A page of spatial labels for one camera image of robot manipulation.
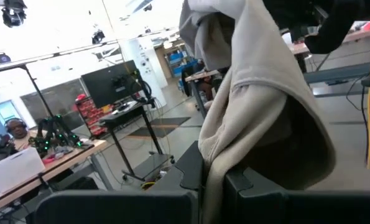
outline white pillar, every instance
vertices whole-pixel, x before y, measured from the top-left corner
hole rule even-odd
[[[156,97],[161,106],[165,106],[164,95],[161,91],[160,85],[156,79],[153,67],[150,60],[146,60],[146,53],[144,46],[139,42],[139,39],[124,40],[119,43],[123,53],[124,61],[133,60],[137,69],[141,73],[142,79],[147,82],[152,89],[152,96]]]

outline window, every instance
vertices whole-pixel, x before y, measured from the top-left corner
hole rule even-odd
[[[5,124],[5,122],[12,118],[21,118],[16,108],[11,101],[0,103],[0,122]]]

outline white box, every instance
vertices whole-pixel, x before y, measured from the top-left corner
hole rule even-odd
[[[36,177],[45,170],[33,147],[24,149],[0,161],[0,195]]]

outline wooden table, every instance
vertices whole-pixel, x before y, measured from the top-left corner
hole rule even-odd
[[[219,75],[220,73],[217,71],[217,70],[213,70],[213,71],[210,71],[210,72],[198,72],[198,73],[195,73],[193,75],[190,75],[189,77],[185,78],[185,81],[186,82],[190,82],[190,81],[193,81],[193,80],[198,80],[198,79],[201,79],[201,78],[206,78],[206,77],[210,77],[210,76],[213,76],[213,75]]]
[[[92,165],[94,167],[94,171],[99,174],[101,177],[102,182],[106,186],[108,190],[112,190],[113,187],[109,183],[106,174],[103,172],[100,163],[98,162],[97,158],[95,157],[95,153],[99,152],[100,150],[106,148],[108,146],[108,142],[104,140],[95,140],[92,142],[95,146],[88,150],[82,149],[74,149],[73,152],[63,156],[61,159],[57,161],[53,161],[47,165],[45,165],[45,170],[43,171],[42,178],[44,181],[48,181],[51,178],[55,177],[59,173],[63,172],[64,170],[69,169],[70,167],[87,160],[88,156],[91,157]],[[8,192],[0,195],[0,209],[4,208],[6,205],[9,205],[11,202],[15,201],[16,199],[20,198],[22,195],[26,194],[30,190],[42,185],[40,179],[38,177],[33,177],[31,179],[23,181],[22,184],[12,188]],[[35,210],[27,207],[26,210],[30,210],[30,212]]]

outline black floor mat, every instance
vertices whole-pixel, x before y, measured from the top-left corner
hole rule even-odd
[[[158,138],[164,138],[166,135],[171,133],[176,128],[158,128],[153,127],[154,134]],[[134,138],[151,138],[149,130],[146,127],[141,127],[138,130],[134,131],[133,133],[129,134],[127,137],[134,137]]]
[[[162,118],[162,119],[154,119],[152,122],[150,122],[153,126],[180,126],[187,120],[189,120],[189,117],[184,118]]]

